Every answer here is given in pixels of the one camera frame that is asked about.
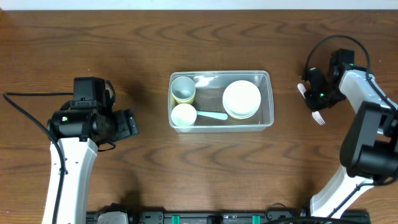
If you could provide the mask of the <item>yellow plastic cup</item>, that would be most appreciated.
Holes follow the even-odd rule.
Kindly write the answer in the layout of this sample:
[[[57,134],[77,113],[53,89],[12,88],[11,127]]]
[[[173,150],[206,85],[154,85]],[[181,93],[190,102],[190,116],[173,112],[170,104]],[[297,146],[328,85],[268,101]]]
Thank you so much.
[[[178,98],[175,95],[171,94],[170,97],[170,106],[172,108],[174,108],[175,106],[179,105],[179,104],[189,104],[191,105],[194,102],[195,99],[195,95],[189,96],[186,99],[182,99],[182,98]]]

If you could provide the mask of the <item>cream plastic cup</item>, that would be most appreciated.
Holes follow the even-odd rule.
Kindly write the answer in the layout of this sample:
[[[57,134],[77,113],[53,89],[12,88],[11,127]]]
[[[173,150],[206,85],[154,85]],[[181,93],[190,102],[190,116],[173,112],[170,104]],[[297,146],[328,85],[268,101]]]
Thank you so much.
[[[176,126],[193,126],[196,119],[196,109],[186,103],[177,105],[171,112],[171,120]]]

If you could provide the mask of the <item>grey plastic cup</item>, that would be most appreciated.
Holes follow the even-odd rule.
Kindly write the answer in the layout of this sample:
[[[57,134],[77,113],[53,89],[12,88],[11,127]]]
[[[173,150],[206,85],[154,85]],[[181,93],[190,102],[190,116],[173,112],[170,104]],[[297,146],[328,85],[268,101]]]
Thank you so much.
[[[178,77],[171,84],[171,92],[178,98],[186,99],[195,95],[195,82],[189,77]]]

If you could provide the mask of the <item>white plastic bowl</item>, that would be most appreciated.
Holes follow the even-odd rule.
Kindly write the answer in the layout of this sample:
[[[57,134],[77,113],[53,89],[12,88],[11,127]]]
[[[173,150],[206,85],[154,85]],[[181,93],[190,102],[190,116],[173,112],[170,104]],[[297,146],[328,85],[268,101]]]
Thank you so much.
[[[238,80],[228,85],[223,93],[223,107],[239,115],[258,110],[261,92],[258,87],[246,80]]]

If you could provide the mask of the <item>yellow plastic bowl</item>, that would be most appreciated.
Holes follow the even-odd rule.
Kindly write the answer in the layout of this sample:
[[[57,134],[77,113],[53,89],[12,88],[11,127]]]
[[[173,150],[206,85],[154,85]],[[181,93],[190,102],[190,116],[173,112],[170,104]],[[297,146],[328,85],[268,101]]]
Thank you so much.
[[[230,117],[232,117],[232,118],[234,118],[234,119],[247,119],[247,118],[250,118],[250,117],[252,117],[253,115],[255,115],[256,112],[257,112],[257,110],[252,110],[252,111],[250,111],[248,114],[239,115],[239,114],[234,113],[233,111],[231,111],[231,110],[229,110],[229,109],[227,109],[227,108],[225,109],[225,111],[226,111],[226,113],[227,113]]]

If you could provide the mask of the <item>mint green plastic spoon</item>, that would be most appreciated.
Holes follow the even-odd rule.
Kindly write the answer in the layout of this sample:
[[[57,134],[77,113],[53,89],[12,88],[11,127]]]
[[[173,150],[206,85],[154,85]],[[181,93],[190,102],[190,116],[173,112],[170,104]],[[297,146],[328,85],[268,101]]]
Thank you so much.
[[[204,116],[208,118],[218,119],[218,120],[227,120],[228,115],[226,113],[219,113],[219,112],[209,112],[209,111],[197,111],[197,115]]]

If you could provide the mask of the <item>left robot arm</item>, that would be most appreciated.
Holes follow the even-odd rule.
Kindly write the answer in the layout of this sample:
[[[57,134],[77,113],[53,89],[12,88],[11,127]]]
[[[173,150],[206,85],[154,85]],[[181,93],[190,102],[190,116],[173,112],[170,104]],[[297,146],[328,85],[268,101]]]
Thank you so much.
[[[49,119],[52,164],[43,223],[84,223],[100,145],[114,149],[117,141],[138,135],[133,111],[113,111],[115,101],[110,81],[75,78],[73,99]]]

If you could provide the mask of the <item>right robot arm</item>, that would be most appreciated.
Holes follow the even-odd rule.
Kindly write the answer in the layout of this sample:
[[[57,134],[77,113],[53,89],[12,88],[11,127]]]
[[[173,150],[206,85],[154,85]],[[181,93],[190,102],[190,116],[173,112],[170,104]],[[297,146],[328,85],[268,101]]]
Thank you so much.
[[[338,171],[310,199],[313,217],[341,218],[344,211],[367,190],[397,180],[397,104],[377,85],[373,74],[355,65],[354,51],[339,49],[330,57],[328,73],[305,71],[298,84],[312,112],[348,100],[355,117],[340,149]]]

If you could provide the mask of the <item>clear plastic container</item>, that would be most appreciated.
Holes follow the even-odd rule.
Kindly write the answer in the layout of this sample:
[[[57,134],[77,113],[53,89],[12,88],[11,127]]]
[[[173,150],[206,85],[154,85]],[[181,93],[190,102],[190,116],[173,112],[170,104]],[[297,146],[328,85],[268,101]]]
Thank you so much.
[[[263,131],[274,123],[274,102],[269,74],[264,70],[224,70],[174,72],[169,83],[178,77],[188,77],[195,83],[193,107],[198,111],[224,113],[223,92],[235,81],[246,80],[256,85],[261,93],[259,109],[247,119],[229,117],[219,119],[198,116],[192,126],[177,126],[169,116],[169,125],[178,133],[225,133]]]

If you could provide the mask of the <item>black mounting rail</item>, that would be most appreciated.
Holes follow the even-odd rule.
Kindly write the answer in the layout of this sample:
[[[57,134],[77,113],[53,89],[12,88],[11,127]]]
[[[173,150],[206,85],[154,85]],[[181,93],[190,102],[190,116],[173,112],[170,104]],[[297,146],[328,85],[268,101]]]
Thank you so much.
[[[134,211],[119,204],[111,204],[98,212],[86,214],[86,224],[258,224],[258,223],[323,223],[306,214],[300,215],[293,208],[273,205],[264,212],[165,212]]]

